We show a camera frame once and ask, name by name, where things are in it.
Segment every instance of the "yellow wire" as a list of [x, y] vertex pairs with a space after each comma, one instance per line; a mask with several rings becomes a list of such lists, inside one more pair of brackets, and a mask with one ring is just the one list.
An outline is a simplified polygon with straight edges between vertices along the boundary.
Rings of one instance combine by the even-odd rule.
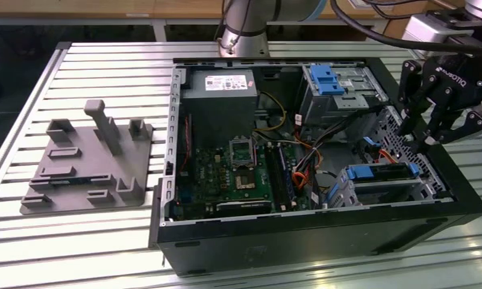
[[267, 92], [260, 92], [260, 93], [264, 93], [270, 98], [271, 100], [279, 105], [280, 107], [280, 110], [282, 110], [282, 120], [280, 120], [280, 123], [278, 125], [275, 125], [274, 127], [271, 128], [255, 128], [254, 131], [274, 131], [275, 129], [280, 128], [280, 126], [283, 126], [283, 124], [286, 123], [286, 116], [287, 116], [287, 112], [286, 110], [283, 109], [283, 105], [280, 104], [280, 102], [276, 100], [275, 96], [272, 96], [270, 93]]

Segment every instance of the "power supply label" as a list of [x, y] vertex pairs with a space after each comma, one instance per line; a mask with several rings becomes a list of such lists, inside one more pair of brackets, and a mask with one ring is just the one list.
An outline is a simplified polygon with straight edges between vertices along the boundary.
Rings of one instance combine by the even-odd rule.
[[247, 77], [244, 75], [211, 75], [206, 77], [206, 90], [244, 90]]

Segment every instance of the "wire bundle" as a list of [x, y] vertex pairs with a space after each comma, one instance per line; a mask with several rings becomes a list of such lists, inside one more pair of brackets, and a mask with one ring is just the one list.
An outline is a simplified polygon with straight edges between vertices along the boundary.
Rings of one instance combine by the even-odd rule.
[[[374, 5], [383, 5], [379, 1], [370, 1], [363, 0], [369, 4]], [[414, 1], [401, 1], [401, 2], [383, 2], [387, 5], [398, 5], [405, 4], [410, 2], [417, 2], [419, 0]], [[437, 52], [456, 52], [456, 53], [465, 53], [472, 55], [481, 55], [482, 56], [482, 47], [473, 46], [473, 45], [462, 45], [462, 44], [449, 44], [449, 43], [434, 43], [434, 42], [419, 42], [419, 41], [410, 41], [403, 39], [397, 39], [393, 37], [387, 37], [382, 35], [381, 33], [373, 31], [371, 29], [367, 29], [362, 24], [359, 24], [339, 8], [338, 0], [330, 0], [330, 6], [331, 9], [338, 16], [338, 18], [355, 30], [358, 30], [361, 33], [363, 33], [369, 38], [373, 40], [387, 44], [390, 46], [395, 46], [405, 49], [418, 49], [425, 51], [437, 51]]]

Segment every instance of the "wooden table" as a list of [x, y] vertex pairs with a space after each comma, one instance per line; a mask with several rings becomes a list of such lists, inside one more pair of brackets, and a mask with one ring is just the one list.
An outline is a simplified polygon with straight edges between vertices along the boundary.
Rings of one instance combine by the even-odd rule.
[[[167, 41], [167, 25], [216, 25], [222, 0], [0, 0], [0, 25], [152, 25], [156, 40]], [[361, 24], [383, 32], [387, 20], [371, 9], [342, 9]], [[330, 6], [315, 21], [270, 25], [345, 25]]]

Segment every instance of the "motherboard chip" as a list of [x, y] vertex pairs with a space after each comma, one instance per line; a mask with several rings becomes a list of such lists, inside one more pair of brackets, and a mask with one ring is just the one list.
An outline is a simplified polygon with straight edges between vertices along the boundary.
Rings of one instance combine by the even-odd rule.
[[248, 190], [255, 188], [255, 172], [254, 170], [236, 170], [234, 173], [235, 188], [238, 190]]

